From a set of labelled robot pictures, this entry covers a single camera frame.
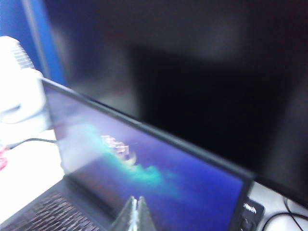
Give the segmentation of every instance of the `desk surface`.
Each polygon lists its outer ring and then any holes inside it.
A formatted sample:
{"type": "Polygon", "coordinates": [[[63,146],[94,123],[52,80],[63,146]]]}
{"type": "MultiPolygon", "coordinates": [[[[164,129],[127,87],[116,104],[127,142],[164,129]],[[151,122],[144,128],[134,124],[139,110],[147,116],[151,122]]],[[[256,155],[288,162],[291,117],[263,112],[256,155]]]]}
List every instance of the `desk surface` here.
{"type": "MultiPolygon", "coordinates": [[[[39,138],[55,139],[52,130],[44,131],[39,138]]],[[[60,167],[58,147],[53,143],[30,141],[5,153],[8,165],[0,171],[1,209],[0,223],[26,206],[44,191],[60,181],[64,175],[60,167]]],[[[275,213],[286,212],[282,196],[258,183],[254,183],[249,197],[265,207],[265,214],[257,231],[275,213]]],[[[289,201],[291,211],[308,216],[308,210],[289,201]]],[[[308,222],[297,219],[303,230],[308,222]]],[[[274,219],[266,231],[296,231],[299,228],[290,217],[274,219]]]]}

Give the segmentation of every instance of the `power cord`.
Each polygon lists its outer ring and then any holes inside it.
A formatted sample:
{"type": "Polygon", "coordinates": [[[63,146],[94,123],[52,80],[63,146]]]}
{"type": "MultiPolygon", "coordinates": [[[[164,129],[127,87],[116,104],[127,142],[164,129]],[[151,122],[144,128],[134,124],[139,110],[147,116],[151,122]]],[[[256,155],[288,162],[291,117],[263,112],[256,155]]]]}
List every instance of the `power cord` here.
{"type": "Polygon", "coordinates": [[[299,227],[299,229],[301,231],[304,231],[302,229],[302,227],[299,225],[299,223],[296,221],[295,218],[301,218],[301,219],[304,219],[306,221],[308,221],[308,217],[307,216],[304,216],[302,214],[299,214],[299,213],[293,213],[290,208],[289,208],[289,205],[288,205],[288,199],[287,198],[283,198],[283,202],[284,202],[284,205],[286,207],[286,209],[288,210],[288,212],[281,212],[281,213],[276,213],[274,214],[273,216],[271,216],[264,224],[263,228],[261,231],[265,231],[267,226],[273,221],[273,219],[277,218],[277,217],[282,217],[282,216],[289,216],[289,217],[292,217],[292,219],[294,220],[294,222],[297,224],[297,226],[299,227]]]}
{"type": "Polygon", "coordinates": [[[57,143],[57,141],[55,141],[55,140],[47,140],[47,139],[41,139],[41,138],[30,138],[30,139],[24,140],[24,141],[16,143],[16,144],[9,145],[9,149],[13,149],[13,148],[17,147],[18,145],[20,145],[24,142],[28,142],[28,141],[43,141],[43,142],[49,142],[49,143],[55,143],[55,144],[57,143]]]}
{"type": "Polygon", "coordinates": [[[299,223],[297,222],[297,220],[294,218],[294,216],[293,216],[293,214],[292,214],[292,212],[291,212],[291,210],[290,210],[290,208],[289,208],[289,205],[288,205],[288,198],[284,197],[284,198],[283,198],[283,202],[284,202],[285,208],[288,210],[288,212],[289,212],[290,216],[292,217],[293,221],[295,222],[295,224],[299,227],[299,229],[300,229],[301,231],[304,231],[304,230],[302,229],[302,227],[300,227],[300,225],[299,225],[299,223]]]}

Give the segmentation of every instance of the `monitor screen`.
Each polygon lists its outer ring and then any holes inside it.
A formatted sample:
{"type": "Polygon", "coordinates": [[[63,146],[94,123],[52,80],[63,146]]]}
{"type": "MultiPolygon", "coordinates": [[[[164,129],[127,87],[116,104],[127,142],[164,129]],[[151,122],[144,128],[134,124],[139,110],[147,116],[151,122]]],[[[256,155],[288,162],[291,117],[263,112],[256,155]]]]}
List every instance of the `monitor screen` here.
{"type": "Polygon", "coordinates": [[[144,196],[158,231],[226,231],[244,182],[128,123],[45,86],[62,166],[118,214],[144,196]]]}
{"type": "Polygon", "coordinates": [[[308,201],[307,1],[42,2],[70,88],[308,201]]]}

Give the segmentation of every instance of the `laptop screen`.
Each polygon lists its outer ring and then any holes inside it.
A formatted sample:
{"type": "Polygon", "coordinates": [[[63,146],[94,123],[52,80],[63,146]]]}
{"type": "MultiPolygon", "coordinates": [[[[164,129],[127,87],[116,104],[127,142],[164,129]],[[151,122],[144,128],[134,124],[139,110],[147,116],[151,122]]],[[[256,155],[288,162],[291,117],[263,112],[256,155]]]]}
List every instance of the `laptop screen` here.
{"type": "Polygon", "coordinates": [[[45,92],[63,168],[113,214],[143,196],[158,231],[228,230],[240,177],[69,94],[45,92]]]}

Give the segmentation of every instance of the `laptop keyboard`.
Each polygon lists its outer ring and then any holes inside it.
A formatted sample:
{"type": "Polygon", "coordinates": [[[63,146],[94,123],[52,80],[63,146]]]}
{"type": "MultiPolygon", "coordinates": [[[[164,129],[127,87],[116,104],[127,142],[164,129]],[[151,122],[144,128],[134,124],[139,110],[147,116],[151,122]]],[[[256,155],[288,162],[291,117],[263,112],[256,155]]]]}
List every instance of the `laptop keyboard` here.
{"type": "Polygon", "coordinates": [[[45,197],[2,231],[99,231],[59,193],[45,197]]]}

